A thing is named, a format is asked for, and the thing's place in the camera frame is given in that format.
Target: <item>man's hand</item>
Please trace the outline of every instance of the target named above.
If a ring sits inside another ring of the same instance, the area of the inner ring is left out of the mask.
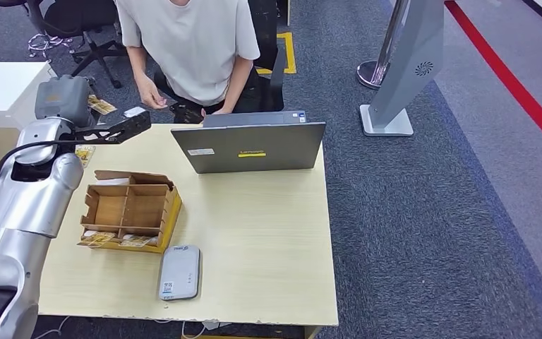
[[[227,109],[227,108],[225,108],[225,107],[221,107],[220,110],[216,111],[216,112],[213,113],[213,114],[228,114],[228,113],[231,113],[231,110],[229,110],[229,109]],[[204,108],[202,108],[202,109],[200,110],[200,114],[203,116],[203,118],[207,116],[207,112],[205,111]]]
[[[167,100],[159,94],[157,86],[146,74],[136,77],[135,81],[138,92],[140,92],[140,99],[144,105],[153,109],[167,107]]]

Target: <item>gray carpet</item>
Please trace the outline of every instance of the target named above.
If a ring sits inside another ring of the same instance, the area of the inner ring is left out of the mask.
[[[386,4],[293,2],[298,73],[285,78],[286,108],[327,122],[340,326],[319,338],[542,338],[542,277],[435,84],[408,107],[413,137],[361,133],[357,108],[372,92],[356,82],[354,69],[378,52]],[[0,8],[0,32],[0,60],[26,60],[23,46],[32,29],[23,13]],[[112,34],[107,30],[100,39]],[[50,55],[58,73],[75,66],[62,50]],[[126,86],[114,90],[102,80],[104,96],[122,109],[135,106],[128,61],[109,65]],[[96,64],[86,74],[104,79]],[[165,112],[155,119],[171,121]],[[60,320],[42,317],[36,333]],[[297,328],[232,326],[222,331],[301,334]],[[62,338],[177,338],[178,329],[177,323],[71,319]]]
[[[542,105],[542,17],[518,0],[459,4]],[[449,13],[445,29],[436,82],[542,275],[542,130]]]

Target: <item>red floor line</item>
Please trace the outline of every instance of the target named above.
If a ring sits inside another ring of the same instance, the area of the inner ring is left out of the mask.
[[[464,33],[466,33],[466,36],[469,37],[475,48],[481,53],[493,72],[498,76],[525,112],[533,119],[535,124],[542,130],[542,106],[535,100],[533,95],[526,90],[511,70],[506,67],[502,59],[500,59],[493,48],[489,46],[485,38],[476,29],[469,17],[461,10],[456,1],[446,1],[445,6],[454,16],[454,19],[458,22],[458,25],[460,25]]]

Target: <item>speaker grille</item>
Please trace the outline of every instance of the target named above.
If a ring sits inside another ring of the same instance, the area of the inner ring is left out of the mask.
[[[431,61],[425,61],[421,62],[416,69],[414,69],[414,73],[417,76],[426,76],[427,74],[431,73],[433,70],[433,62]]]

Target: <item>cardboard compartment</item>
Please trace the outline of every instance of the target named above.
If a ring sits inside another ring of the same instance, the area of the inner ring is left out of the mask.
[[[166,176],[135,172],[96,171],[96,185],[89,185],[88,212],[80,219],[79,245],[162,253],[168,246],[181,207],[173,182]],[[112,234],[99,243],[86,241],[93,232]],[[128,238],[142,239],[131,243]]]

